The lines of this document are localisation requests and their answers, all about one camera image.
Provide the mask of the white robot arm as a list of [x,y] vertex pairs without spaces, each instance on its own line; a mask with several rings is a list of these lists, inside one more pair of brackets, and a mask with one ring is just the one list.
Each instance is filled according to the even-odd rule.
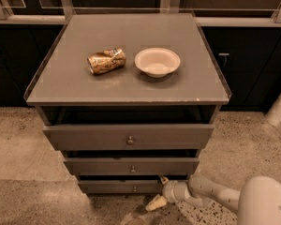
[[237,216],[237,225],[281,225],[281,183],[267,176],[247,180],[240,191],[217,184],[202,175],[179,182],[160,177],[163,189],[146,206],[154,211],[167,203],[203,206],[212,199]]

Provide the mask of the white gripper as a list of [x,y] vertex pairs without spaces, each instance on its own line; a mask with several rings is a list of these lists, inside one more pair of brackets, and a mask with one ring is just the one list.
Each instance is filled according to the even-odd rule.
[[161,183],[164,185],[162,194],[157,194],[145,207],[147,211],[154,211],[169,203],[185,202],[191,204],[194,197],[192,196],[188,183],[186,181],[170,180],[164,176],[159,176]]

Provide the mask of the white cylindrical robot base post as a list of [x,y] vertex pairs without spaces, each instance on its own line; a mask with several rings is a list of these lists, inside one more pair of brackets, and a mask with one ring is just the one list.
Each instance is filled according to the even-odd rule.
[[265,114],[265,119],[275,127],[281,123],[281,93],[270,110]]

